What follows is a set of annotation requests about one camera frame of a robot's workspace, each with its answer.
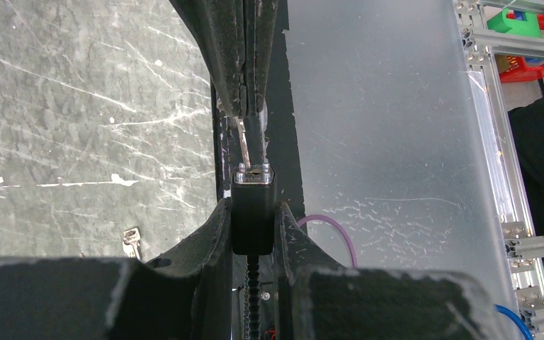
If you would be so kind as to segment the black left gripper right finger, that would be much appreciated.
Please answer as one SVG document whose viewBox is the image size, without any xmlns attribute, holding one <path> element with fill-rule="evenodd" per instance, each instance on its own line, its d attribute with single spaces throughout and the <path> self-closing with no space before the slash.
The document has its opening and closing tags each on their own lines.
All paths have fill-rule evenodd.
<svg viewBox="0 0 544 340">
<path fill-rule="evenodd" d="M 290 208 L 275 209 L 277 339 L 505 339 L 488 293 L 452 271 L 348 268 L 319 248 Z"/>
</svg>

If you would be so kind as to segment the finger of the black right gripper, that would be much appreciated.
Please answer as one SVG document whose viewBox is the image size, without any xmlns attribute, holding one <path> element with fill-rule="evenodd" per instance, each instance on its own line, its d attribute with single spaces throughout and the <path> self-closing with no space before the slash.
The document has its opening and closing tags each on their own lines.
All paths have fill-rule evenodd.
<svg viewBox="0 0 544 340">
<path fill-rule="evenodd" d="M 247 114 L 243 2 L 171 0 L 170 3 L 198 44 L 223 112 L 243 118 Z"/>
<path fill-rule="evenodd" d="M 278 2 L 274 0 L 244 2 L 244 75 L 248 116 L 260 113 L 264 108 L 277 11 Z"/>
</svg>

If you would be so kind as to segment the silver key bunch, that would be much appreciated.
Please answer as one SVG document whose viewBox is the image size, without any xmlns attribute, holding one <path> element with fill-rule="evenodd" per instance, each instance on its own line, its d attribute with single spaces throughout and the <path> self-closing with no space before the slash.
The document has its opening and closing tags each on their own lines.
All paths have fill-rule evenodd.
<svg viewBox="0 0 544 340">
<path fill-rule="evenodd" d="M 141 239 L 142 236 L 138 227 L 133 227 L 123 232 L 122 246 L 127 257 L 137 259 L 138 261 L 143 260 L 140 244 Z"/>
</svg>

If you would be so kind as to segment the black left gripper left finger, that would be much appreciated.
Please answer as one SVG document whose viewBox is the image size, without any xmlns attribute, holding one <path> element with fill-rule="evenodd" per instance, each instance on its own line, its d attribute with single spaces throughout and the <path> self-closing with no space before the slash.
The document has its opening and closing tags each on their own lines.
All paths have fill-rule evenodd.
<svg viewBox="0 0 544 340">
<path fill-rule="evenodd" d="M 228 339 L 230 208 L 157 258 L 0 257 L 0 339 Z"/>
</svg>

